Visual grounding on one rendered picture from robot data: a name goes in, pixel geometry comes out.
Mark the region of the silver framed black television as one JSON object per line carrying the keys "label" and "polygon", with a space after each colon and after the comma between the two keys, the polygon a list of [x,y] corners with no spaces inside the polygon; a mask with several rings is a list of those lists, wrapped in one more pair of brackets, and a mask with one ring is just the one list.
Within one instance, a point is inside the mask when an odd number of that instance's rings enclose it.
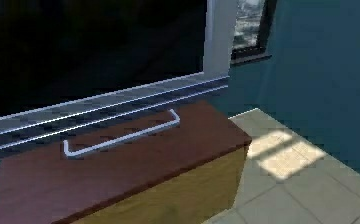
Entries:
{"label": "silver framed black television", "polygon": [[215,94],[238,0],[0,0],[0,158]]}

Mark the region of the brown topped wooden cabinet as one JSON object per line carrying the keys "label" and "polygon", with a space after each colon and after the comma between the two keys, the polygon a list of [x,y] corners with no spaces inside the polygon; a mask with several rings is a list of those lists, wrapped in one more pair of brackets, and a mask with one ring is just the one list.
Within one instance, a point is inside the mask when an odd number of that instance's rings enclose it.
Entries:
{"label": "brown topped wooden cabinet", "polygon": [[232,206],[250,136],[209,103],[81,159],[61,144],[0,163],[0,224],[201,224]]}

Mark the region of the black framed window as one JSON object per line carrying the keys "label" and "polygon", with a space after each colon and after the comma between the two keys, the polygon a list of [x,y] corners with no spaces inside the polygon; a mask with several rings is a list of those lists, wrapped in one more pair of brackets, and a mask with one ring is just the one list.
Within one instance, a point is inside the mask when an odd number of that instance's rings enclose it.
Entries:
{"label": "black framed window", "polygon": [[266,57],[278,0],[238,0],[231,64]]}

